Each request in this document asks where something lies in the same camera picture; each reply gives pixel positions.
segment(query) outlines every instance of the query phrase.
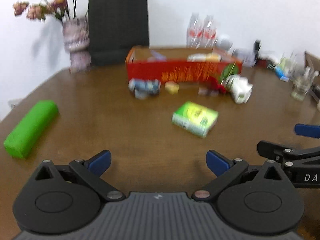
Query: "yellow sponge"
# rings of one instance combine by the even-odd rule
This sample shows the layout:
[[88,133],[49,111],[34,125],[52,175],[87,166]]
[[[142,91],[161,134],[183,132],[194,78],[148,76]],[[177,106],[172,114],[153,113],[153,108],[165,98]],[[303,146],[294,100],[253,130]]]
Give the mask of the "yellow sponge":
[[169,81],[164,85],[164,89],[173,95],[179,92],[179,85],[175,82]]

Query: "vase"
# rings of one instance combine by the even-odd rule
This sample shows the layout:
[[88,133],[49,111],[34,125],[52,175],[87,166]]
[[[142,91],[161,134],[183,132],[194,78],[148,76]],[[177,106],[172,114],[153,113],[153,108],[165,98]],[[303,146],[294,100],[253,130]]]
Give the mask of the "vase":
[[70,73],[88,70],[91,56],[87,50],[70,52]]
[[86,18],[71,19],[62,24],[64,49],[69,52],[84,50],[89,46],[89,29]]

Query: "glass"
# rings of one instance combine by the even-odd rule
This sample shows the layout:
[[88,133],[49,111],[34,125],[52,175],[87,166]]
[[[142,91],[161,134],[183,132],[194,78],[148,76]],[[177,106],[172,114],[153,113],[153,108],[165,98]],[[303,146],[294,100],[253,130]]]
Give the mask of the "glass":
[[298,101],[303,101],[317,75],[318,71],[313,72],[309,67],[304,72],[295,73],[291,96]]

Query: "red cardboard box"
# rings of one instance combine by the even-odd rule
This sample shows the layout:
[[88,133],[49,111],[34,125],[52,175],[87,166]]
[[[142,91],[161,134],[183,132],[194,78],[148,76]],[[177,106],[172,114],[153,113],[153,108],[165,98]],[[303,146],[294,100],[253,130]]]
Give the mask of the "red cardboard box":
[[221,62],[189,62],[188,56],[192,54],[212,53],[212,49],[153,49],[154,51],[167,57],[167,61],[148,62],[152,57],[150,48],[136,46],[133,47],[127,58],[126,67],[128,80],[132,78],[153,80],[158,79],[161,83],[167,81],[174,82],[204,82],[209,76],[214,76],[221,81],[230,71],[241,72],[242,62],[234,58],[223,50],[213,49],[213,52],[221,55]]

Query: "black shopping bag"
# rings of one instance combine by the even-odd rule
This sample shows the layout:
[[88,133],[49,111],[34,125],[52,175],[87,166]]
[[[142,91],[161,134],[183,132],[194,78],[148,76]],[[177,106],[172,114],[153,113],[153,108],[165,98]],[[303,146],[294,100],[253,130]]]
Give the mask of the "black shopping bag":
[[149,46],[147,0],[89,0],[92,65],[124,63],[136,45]]

